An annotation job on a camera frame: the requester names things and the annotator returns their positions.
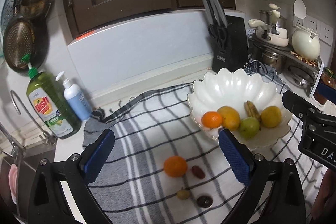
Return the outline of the metal corner shelf rack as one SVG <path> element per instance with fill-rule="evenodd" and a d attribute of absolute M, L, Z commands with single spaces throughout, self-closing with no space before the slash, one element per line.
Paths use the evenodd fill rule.
<path fill-rule="evenodd" d="M 299 56 L 297 53 L 294 52 L 291 46 L 287 46 L 285 48 L 273 46 L 271 44 L 262 42 L 261 40 L 256 38 L 256 35 L 252 35 L 250 38 L 248 38 L 249 46 L 250 46 L 250 52 L 252 54 L 252 43 L 256 43 L 260 46 L 264 46 L 269 48 L 270 50 L 273 50 L 277 53 L 280 53 L 287 57 L 287 61 L 285 63 L 285 68 L 283 73 L 280 75 L 283 75 L 291 84 L 295 85 L 298 88 L 301 88 L 305 91 L 306 95 L 308 97 L 312 97 L 313 93 L 316 90 L 316 87 L 318 85 L 318 81 L 321 78 L 322 70 L 323 70 L 323 62 L 321 59 L 318 59 L 317 61 L 307 61 L 303 57 Z M 300 67 L 307 73 L 309 73 L 314 78 L 314 84 L 311 87 L 302 88 L 299 87 L 294 80 L 292 79 L 291 75 L 288 72 L 288 66 L 294 65 L 297 67 Z"/>

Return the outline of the yellow mango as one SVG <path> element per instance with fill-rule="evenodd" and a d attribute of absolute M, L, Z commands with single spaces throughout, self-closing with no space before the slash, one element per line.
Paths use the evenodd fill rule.
<path fill-rule="evenodd" d="M 232 107 L 223 106 L 217 110 L 222 116 L 222 126 L 230 131 L 236 131 L 240 126 L 240 115 Z"/>

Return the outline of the white scalloped fruit bowl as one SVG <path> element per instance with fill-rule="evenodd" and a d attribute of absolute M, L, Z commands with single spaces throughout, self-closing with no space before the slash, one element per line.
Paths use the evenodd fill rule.
<path fill-rule="evenodd" d="M 252 139 L 244 139 L 238 131 L 233 132 L 235 138 L 251 151 L 270 148 L 277 143 L 278 139 L 290 132 L 289 122 L 292 114 L 284 108 L 277 85 L 273 81 L 265 82 L 258 73 L 248 75 L 243 69 L 230 72 L 225 68 L 217 74 L 207 72 L 201 81 L 194 81 L 193 91 L 187 96 L 190 118 L 206 136 L 215 142 L 218 141 L 219 129 L 204 127 L 201 123 L 202 116 L 208 111 L 217 111 L 222 106 L 229 106 L 239 113 L 241 119 L 244 119 L 247 117 L 244 110 L 245 101 L 253 102 L 258 112 L 269 106 L 277 106 L 282 114 L 282 120 L 277 127 L 262 126 L 259 133 Z"/>

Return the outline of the orange mandarin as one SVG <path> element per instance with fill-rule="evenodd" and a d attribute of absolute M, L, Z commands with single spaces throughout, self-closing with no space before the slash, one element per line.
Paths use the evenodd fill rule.
<path fill-rule="evenodd" d="M 201 118 L 201 123 L 206 128 L 219 128 L 222 125 L 223 117 L 215 111 L 208 111 L 204 113 Z"/>
<path fill-rule="evenodd" d="M 182 177 L 188 170 L 186 160 L 180 156 L 172 156 L 163 163 L 164 172 L 170 177 Z"/>

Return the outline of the black knife block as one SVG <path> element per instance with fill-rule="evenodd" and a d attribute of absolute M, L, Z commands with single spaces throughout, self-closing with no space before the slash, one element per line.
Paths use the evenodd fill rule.
<path fill-rule="evenodd" d="M 214 57 L 212 70 L 218 73 L 222 68 L 235 72 L 243 69 L 248 61 L 248 43 L 244 19 L 237 16 L 227 16 L 227 36 L 222 41 L 222 48 L 214 40 Z"/>

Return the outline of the green apple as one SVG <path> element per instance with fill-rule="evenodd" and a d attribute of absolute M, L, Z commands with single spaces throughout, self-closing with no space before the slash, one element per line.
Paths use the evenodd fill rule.
<path fill-rule="evenodd" d="M 247 117 L 240 122 L 238 132 L 244 139 L 253 138 L 260 129 L 260 122 L 254 117 Z"/>

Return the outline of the chrome sink faucet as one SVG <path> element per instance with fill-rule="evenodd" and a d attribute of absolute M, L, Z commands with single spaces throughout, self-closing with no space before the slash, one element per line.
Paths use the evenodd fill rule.
<path fill-rule="evenodd" d="M 31 145 L 42 141 L 52 147 L 56 136 L 47 128 L 41 118 L 31 114 L 33 108 L 26 107 L 18 94 L 11 90 L 1 96 L 1 123 L 21 145 Z"/>

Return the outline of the cream ceramic pot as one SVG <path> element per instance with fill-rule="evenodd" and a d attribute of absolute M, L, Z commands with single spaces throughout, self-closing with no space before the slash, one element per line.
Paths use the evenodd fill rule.
<path fill-rule="evenodd" d="M 296 24 L 291 44 L 294 51 L 303 58 L 309 61 L 318 59 L 320 53 L 319 35 L 310 28 Z"/>

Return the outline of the checkered kitchen towel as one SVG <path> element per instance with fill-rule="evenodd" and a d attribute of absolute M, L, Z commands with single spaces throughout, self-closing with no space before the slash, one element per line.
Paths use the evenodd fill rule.
<path fill-rule="evenodd" d="M 246 74 L 260 74 L 273 81 L 278 93 L 289 84 L 274 69 L 258 61 Z M 221 223 L 244 190 L 236 179 L 218 141 L 215 142 L 190 118 L 187 96 L 193 83 L 151 90 L 137 96 L 110 116 L 99 110 L 84 127 L 84 146 L 105 130 L 114 132 L 114 147 L 89 189 L 113 223 Z M 170 177 L 163 163 L 172 156 L 188 165 L 182 177 Z M 197 165 L 206 177 L 191 172 Z M 188 200 L 177 191 L 188 189 Z M 210 196 L 209 208 L 197 205 L 199 196 Z"/>

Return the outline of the steel stock pot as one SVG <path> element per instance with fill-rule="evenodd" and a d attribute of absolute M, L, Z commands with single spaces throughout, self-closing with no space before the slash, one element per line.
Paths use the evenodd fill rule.
<path fill-rule="evenodd" d="M 252 43 L 252 45 L 252 57 L 254 59 L 275 69 L 278 74 L 283 73 L 287 61 L 286 56 L 256 43 Z"/>

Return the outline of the amber sauce jar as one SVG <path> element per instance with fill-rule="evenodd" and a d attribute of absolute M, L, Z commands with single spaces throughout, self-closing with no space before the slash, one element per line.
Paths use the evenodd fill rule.
<path fill-rule="evenodd" d="M 328 67 L 323 68 L 321 78 L 313 96 L 320 105 L 324 105 L 327 101 L 335 104 L 335 74 Z"/>

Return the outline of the large yellow orange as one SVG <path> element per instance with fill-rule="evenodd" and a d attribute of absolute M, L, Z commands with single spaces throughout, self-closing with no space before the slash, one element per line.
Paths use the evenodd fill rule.
<path fill-rule="evenodd" d="M 282 120 L 281 111 L 277 106 L 269 106 L 265 108 L 260 117 L 263 126 L 266 128 L 277 127 Z"/>

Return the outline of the green dish soap bottle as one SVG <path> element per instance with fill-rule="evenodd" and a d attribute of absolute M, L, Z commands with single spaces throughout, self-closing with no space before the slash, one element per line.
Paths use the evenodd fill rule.
<path fill-rule="evenodd" d="M 50 72 L 39 72 L 31 65 L 29 54 L 24 55 L 21 61 L 29 68 L 27 98 L 41 120 L 57 138 L 65 139 L 77 133 L 81 120 L 64 98 L 62 85 Z"/>

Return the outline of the small tan longan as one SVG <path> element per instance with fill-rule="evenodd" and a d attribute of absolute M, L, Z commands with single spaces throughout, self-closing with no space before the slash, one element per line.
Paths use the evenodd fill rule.
<path fill-rule="evenodd" d="M 188 200 L 191 196 L 191 192 L 188 189 L 181 188 L 179 191 L 177 191 L 177 198 L 179 200 Z"/>

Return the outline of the spotted small banana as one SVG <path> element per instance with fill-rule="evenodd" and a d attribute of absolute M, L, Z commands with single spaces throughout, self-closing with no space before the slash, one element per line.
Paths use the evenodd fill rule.
<path fill-rule="evenodd" d="M 246 111 L 246 114 L 249 117 L 254 117 L 258 120 L 259 123 L 261 123 L 261 117 L 260 114 L 258 112 L 258 110 L 256 109 L 256 106 L 254 105 L 253 102 L 251 101 L 245 101 L 244 102 L 244 109 Z"/>

